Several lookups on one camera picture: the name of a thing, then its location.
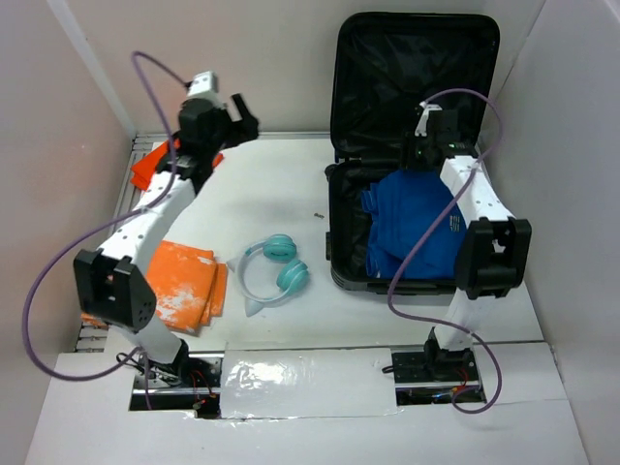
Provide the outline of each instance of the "teal headphones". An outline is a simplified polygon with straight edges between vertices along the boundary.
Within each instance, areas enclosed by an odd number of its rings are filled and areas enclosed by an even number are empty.
[[[263,249],[263,255],[268,259],[286,264],[275,281],[282,293],[273,297],[258,297],[252,294],[248,290],[243,277],[251,256],[261,249]],[[246,316],[256,315],[264,307],[273,306],[281,302],[285,298],[298,293],[308,284],[310,279],[308,265],[300,259],[296,259],[296,255],[297,246],[293,240],[285,234],[275,234],[266,240],[250,245],[237,261],[228,263],[229,268],[236,272],[239,287],[245,295]]]

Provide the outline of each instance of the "suitcase lid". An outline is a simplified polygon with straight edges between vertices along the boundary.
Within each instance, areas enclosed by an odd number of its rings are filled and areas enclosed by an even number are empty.
[[[397,161],[424,99],[453,87],[488,95],[499,39],[497,23],[484,15],[349,17],[338,34],[331,100],[336,158]],[[433,103],[458,109],[459,131],[476,143],[485,102],[450,94]]]

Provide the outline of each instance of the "open black suitcase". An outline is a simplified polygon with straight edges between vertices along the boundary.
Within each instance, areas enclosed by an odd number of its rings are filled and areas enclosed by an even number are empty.
[[[361,13],[338,35],[330,133],[336,164],[329,181],[326,256],[331,276],[350,291],[388,292],[389,279],[366,274],[372,225],[361,191],[398,168],[403,135],[418,123],[416,107],[441,90],[488,95],[499,48],[496,22],[483,15]],[[485,103],[467,94],[433,102],[458,109],[459,131],[476,143]],[[402,295],[453,293],[453,280],[403,279]]]

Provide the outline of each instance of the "ear cup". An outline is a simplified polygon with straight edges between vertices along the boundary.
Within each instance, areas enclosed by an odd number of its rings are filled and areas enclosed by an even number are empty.
[[[308,283],[309,276],[308,265],[301,260],[293,260],[282,268],[276,284],[282,291],[294,294],[303,289]]]
[[[286,234],[274,234],[263,246],[263,254],[274,262],[285,264],[297,255],[297,246]]]

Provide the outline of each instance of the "clear plastic sheet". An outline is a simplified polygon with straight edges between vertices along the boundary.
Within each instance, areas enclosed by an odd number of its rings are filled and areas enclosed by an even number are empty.
[[[397,413],[389,349],[227,351],[224,419],[378,417]]]

